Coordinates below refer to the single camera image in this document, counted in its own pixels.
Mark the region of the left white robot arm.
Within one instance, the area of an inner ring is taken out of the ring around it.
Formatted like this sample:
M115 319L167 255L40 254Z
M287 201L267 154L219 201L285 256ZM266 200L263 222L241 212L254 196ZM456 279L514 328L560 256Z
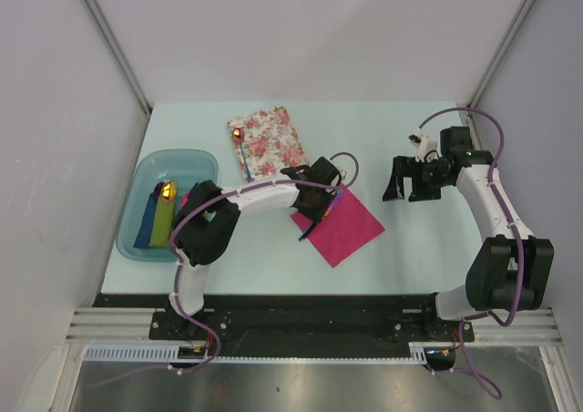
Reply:
M212 181L196 184L172 223L169 248L177 257L177 275L169 302L169 327L189 339L201 328L209 268L229 246L239 220L279 208L293 208L315 228L332 209L343 175L321 157L311 166L281 170L265 180L222 189Z

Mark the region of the magenta paper napkin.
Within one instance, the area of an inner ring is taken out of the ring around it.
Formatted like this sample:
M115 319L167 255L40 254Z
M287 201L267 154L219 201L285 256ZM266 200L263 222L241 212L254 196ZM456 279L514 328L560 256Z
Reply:
M332 268L385 231L350 190L343 191L318 224L298 211L291 215L291 219L302 231L300 241L309 241Z

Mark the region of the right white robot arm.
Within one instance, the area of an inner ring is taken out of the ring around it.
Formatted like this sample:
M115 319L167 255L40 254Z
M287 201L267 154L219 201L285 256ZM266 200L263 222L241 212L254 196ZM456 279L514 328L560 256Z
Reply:
M476 149L467 127L450 127L432 139L417 129L409 137L413 157L396 156L384 201L436 201L441 190L454 187L469 206L482 246L468 269L465 283L435 297L435 309L422 314L420 328L441 340L453 320L478 314L517 313L540 308L555 250L518 217L488 150Z

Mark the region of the iridescent rainbow spoon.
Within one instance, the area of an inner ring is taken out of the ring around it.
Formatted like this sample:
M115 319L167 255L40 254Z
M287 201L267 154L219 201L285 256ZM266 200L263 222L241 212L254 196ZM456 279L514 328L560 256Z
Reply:
M240 149L243 167L245 169L246 180L247 180L247 182L252 182L251 171L250 171L250 168L249 168L246 156L245 156L244 148L243 148L243 143L244 143L244 139L245 139L243 129L242 128L235 128L232 131L232 137L233 137L233 141L239 146L239 149Z

